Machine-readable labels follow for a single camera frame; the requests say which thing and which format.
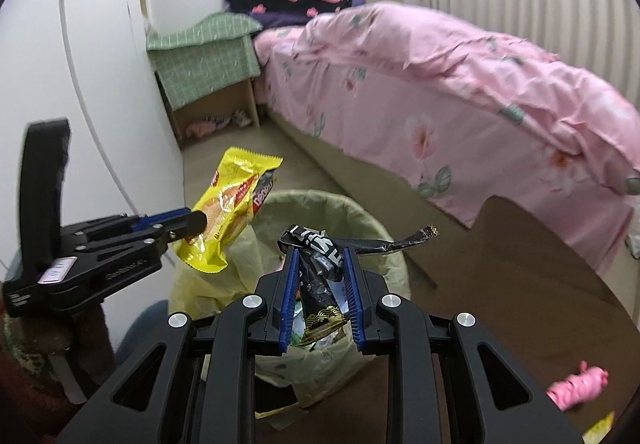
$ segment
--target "yellow object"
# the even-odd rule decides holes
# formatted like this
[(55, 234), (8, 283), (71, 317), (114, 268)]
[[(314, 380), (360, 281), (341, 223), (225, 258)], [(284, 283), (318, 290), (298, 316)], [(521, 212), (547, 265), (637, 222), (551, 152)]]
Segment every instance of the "yellow object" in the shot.
[(584, 444), (599, 444), (611, 430), (614, 418), (615, 413), (611, 412), (603, 420), (596, 423), (595, 426), (582, 436)]
[(202, 234), (176, 243), (178, 257), (203, 273), (222, 271), (227, 265), (223, 246), (254, 218), (273, 187), (273, 170), (281, 164), (281, 157), (229, 148), (193, 208), (207, 216), (207, 227)]

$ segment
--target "floral bedspread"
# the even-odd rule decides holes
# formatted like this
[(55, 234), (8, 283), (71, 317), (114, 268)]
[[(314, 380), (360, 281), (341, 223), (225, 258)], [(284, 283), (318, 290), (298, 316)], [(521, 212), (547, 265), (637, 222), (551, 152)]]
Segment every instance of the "floral bedspread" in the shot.
[(607, 82), (526, 40), (390, 2), (266, 31), (255, 49), (258, 102), (300, 130), (469, 227), (487, 198), (509, 198), (608, 269), (640, 193), (640, 115)]

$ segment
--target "green checkered cloth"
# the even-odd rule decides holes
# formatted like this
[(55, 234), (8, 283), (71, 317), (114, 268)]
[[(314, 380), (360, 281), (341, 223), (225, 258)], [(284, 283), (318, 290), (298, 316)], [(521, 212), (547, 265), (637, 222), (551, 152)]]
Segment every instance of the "green checkered cloth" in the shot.
[(260, 76), (250, 35), (261, 29), (246, 15), (223, 12), (177, 33), (149, 33), (146, 50), (171, 108)]

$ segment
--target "metal bolt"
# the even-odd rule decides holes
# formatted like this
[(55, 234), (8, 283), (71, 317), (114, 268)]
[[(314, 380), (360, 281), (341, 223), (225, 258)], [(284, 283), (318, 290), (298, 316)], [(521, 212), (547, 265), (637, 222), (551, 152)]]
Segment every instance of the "metal bolt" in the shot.
[(169, 318), (169, 325), (178, 329), (180, 327), (184, 327), (185, 325), (187, 325), (188, 321), (189, 321), (189, 318), (187, 318), (186, 314), (183, 314), (182, 312), (177, 312), (175, 314), (172, 314), (171, 317)]
[(386, 296), (382, 297), (382, 305), (385, 305), (386, 307), (391, 307), (392, 309), (394, 309), (401, 303), (402, 303), (402, 300), (400, 299), (399, 296), (396, 296), (395, 294), (387, 294)]
[(242, 300), (242, 305), (247, 307), (247, 309), (255, 309), (256, 307), (260, 307), (261, 303), (262, 298), (257, 294), (250, 294)]
[(456, 320), (463, 327), (472, 327), (473, 325), (476, 324), (476, 318), (472, 314), (469, 314), (468, 312), (462, 312), (458, 314), (458, 316), (456, 317)]

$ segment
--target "pink bedspread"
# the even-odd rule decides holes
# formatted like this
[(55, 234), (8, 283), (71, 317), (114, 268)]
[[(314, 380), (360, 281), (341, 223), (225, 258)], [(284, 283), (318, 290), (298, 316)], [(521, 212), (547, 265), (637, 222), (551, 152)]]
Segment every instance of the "pink bedspread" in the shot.
[(607, 82), (526, 40), (390, 2), (266, 31), (255, 48), (258, 102), (300, 130), (468, 227), (490, 196), (512, 199), (608, 269), (626, 194), (640, 193), (640, 116)]

